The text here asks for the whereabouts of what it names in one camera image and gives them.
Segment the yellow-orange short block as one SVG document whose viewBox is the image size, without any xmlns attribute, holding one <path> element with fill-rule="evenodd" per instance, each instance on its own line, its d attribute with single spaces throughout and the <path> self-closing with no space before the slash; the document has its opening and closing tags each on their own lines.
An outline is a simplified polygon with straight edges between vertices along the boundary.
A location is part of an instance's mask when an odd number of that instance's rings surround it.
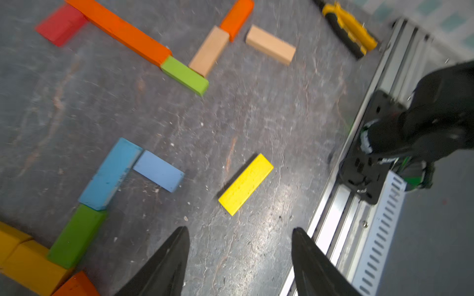
<svg viewBox="0 0 474 296">
<path fill-rule="evenodd" d="M 1 273 L 40 296 L 51 296 L 73 269 L 49 261 L 48 252 L 34 240 L 24 242 L 1 265 Z"/>
</svg>

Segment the red-orange block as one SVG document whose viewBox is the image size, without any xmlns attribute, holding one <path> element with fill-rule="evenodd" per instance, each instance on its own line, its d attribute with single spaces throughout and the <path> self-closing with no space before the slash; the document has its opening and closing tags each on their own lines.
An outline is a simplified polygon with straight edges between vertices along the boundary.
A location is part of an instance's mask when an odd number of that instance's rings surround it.
<svg viewBox="0 0 474 296">
<path fill-rule="evenodd" d="M 111 30 L 119 28 L 125 23 L 119 16 L 106 9 L 97 1 L 66 0 L 65 2 L 80 11 L 90 22 L 99 28 Z"/>
</svg>

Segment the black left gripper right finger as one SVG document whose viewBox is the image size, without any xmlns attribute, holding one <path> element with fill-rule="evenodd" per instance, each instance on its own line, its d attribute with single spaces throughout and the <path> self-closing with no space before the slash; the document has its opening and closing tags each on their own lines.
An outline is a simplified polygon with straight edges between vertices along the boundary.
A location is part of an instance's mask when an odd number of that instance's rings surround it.
<svg viewBox="0 0 474 296">
<path fill-rule="evenodd" d="M 291 258 L 300 296 L 358 296 L 302 228 L 293 229 Z"/>
</svg>

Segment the light blue short block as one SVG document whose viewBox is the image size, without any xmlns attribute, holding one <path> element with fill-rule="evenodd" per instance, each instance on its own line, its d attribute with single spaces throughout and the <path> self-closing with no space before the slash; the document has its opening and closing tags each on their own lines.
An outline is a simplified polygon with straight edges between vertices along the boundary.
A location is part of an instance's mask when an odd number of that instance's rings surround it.
<svg viewBox="0 0 474 296">
<path fill-rule="evenodd" d="M 184 172 L 148 150 L 144 151 L 133 169 L 169 192 L 175 192 L 185 176 Z"/>
</svg>

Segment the orange long block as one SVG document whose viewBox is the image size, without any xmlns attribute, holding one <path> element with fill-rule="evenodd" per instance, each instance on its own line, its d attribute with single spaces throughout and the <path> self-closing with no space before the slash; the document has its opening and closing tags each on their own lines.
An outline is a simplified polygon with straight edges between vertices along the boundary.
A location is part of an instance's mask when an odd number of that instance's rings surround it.
<svg viewBox="0 0 474 296">
<path fill-rule="evenodd" d="M 58 288 L 53 296 L 100 296 L 84 271 L 80 271 Z"/>
</svg>

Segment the lime green block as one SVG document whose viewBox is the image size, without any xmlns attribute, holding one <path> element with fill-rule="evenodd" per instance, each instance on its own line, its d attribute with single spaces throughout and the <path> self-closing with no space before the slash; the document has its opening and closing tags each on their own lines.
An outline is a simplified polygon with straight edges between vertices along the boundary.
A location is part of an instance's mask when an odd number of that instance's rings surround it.
<svg viewBox="0 0 474 296">
<path fill-rule="evenodd" d="M 209 87 L 209 81 L 172 56 L 166 58 L 161 70 L 199 96 Z"/>
</svg>

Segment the tan wooden short block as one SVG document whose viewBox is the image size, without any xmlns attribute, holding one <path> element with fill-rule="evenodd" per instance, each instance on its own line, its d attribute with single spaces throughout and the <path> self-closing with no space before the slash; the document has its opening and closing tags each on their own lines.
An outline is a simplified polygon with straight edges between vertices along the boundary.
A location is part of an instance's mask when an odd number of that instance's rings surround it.
<svg viewBox="0 0 474 296">
<path fill-rule="evenodd" d="M 189 68 L 207 77 L 230 40 L 230 35 L 214 26 L 189 63 Z"/>
</svg>

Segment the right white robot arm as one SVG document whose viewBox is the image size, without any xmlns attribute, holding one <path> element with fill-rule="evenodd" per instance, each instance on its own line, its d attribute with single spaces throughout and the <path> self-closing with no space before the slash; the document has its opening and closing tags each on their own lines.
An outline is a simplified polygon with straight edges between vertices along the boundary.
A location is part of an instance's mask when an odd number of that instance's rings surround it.
<svg viewBox="0 0 474 296">
<path fill-rule="evenodd" d="M 406 111 L 364 125 L 360 148 L 382 159 L 403 158 L 399 172 L 414 162 L 425 163 L 416 187 L 430 188 L 436 161 L 474 148 L 474 63 L 424 76 Z"/>
</svg>

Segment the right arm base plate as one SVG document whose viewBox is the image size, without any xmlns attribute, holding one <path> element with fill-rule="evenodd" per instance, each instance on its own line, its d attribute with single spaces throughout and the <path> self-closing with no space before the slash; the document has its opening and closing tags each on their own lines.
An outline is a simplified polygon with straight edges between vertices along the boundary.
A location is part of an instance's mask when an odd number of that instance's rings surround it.
<svg viewBox="0 0 474 296">
<path fill-rule="evenodd" d="M 363 143 L 361 134 L 372 124 L 384 117 L 405 111 L 401 104 L 382 90 L 375 91 L 367 105 L 345 158 L 339 163 L 339 180 L 351 192 L 358 194 L 370 205 L 378 203 L 391 163 L 382 163 L 382 157 L 370 154 L 368 144 Z"/>
</svg>

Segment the green short block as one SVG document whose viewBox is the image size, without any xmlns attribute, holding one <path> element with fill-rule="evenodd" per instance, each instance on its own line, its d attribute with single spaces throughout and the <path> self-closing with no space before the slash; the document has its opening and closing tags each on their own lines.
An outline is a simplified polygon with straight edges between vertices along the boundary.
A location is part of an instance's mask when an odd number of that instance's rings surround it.
<svg viewBox="0 0 474 296">
<path fill-rule="evenodd" d="M 65 269 L 77 266 L 107 217 L 106 210 L 80 204 L 50 248 L 47 259 Z"/>
</svg>

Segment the light blue long block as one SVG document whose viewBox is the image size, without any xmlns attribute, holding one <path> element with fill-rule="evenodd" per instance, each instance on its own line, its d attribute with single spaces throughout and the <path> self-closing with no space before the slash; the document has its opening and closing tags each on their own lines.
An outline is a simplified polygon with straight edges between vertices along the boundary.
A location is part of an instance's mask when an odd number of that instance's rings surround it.
<svg viewBox="0 0 474 296">
<path fill-rule="evenodd" d="M 143 148 L 120 138 L 79 197 L 79 202 L 94 210 L 105 210 Z"/>
</svg>

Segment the yellow-orange long block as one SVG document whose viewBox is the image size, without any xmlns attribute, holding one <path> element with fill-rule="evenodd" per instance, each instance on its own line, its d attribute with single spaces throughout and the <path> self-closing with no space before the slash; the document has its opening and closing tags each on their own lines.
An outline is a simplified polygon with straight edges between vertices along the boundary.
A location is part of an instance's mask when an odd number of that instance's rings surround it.
<svg viewBox="0 0 474 296">
<path fill-rule="evenodd" d="M 24 242 L 30 241 L 33 238 L 26 233 L 19 231 L 16 228 L 1 222 L 1 237 L 0 237 L 0 262 L 1 265 L 8 259 L 16 248 Z"/>
</svg>

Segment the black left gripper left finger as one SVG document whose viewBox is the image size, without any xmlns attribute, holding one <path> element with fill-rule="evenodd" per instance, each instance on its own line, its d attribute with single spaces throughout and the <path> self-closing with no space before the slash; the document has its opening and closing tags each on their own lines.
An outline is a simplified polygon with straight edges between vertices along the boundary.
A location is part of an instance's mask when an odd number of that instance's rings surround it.
<svg viewBox="0 0 474 296">
<path fill-rule="evenodd" d="M 180 296 L 189 251 L 189 230 L 186 226 L 180 226 L 116 294 L 118 296 Z"/>
</svg>

